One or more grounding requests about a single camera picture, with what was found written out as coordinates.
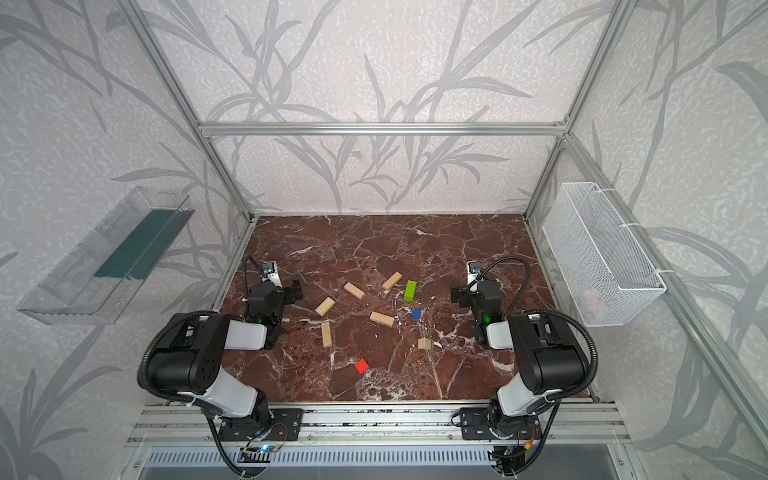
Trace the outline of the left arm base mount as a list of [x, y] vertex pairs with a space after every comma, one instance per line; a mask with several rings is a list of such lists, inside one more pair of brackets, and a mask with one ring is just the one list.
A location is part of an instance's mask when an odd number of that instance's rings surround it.
[[218, 437], [223, 442], [245, 441], [297, 441], [304, 410], [301, 408], [276, 408], [256, 417], [222, 419]]

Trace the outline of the wood block with writing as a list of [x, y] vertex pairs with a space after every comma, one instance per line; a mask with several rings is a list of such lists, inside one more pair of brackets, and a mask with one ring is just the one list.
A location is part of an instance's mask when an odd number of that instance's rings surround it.
[[322, 344], [324, 348], [331, 348], [333, 346], [331, 323], [325, 321], [321, 324]]

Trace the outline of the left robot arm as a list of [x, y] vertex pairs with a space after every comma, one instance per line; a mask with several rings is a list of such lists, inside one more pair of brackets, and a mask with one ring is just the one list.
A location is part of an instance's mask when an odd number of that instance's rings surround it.
[[246, 296], [244, 317], [217, 311], [178, 313], [150, 341], [137, 382], [152, 395], [201, 408], [210, 418], [244, 420], [257, 430], [273, 415], [266, 395], [222, 367], [227, 350], [271, 350], [282, 333], [286, 306], [303, 298], [301, 283], [263, 280]]

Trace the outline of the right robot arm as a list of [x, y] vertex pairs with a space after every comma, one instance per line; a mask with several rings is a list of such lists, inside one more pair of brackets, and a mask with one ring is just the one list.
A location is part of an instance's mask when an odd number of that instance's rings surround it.
[[538, 415], [558, 401], [586, 390], [596, 377], [599, 354], [579, 321], [557, 310], [501, 311], [501, 285], [473, 281], [451, 289], [451, 301], [471, 311], [478, 344], [510, 350], [517, 373], [492, 395], [489, 421]]

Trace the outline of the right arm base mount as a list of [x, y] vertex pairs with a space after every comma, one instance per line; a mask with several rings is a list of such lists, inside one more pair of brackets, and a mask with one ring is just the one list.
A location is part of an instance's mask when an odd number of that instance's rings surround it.
[[506, 416], [490, 406], [465, 407], [453, 413], [450, 422], [461, 431], [463, 440], [535, 441], [541, 438], [536, 415]]

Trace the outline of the plain wood block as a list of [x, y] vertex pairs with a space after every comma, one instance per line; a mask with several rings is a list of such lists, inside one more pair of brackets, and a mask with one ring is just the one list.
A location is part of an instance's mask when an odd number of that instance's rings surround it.
[[362, 300], [366, 295], [366, 293], [361, 288], [359, 288], [358, 286], [354, 285], [351, 282], [347, 282], [344, 285], [344, 290], [358, 300]]

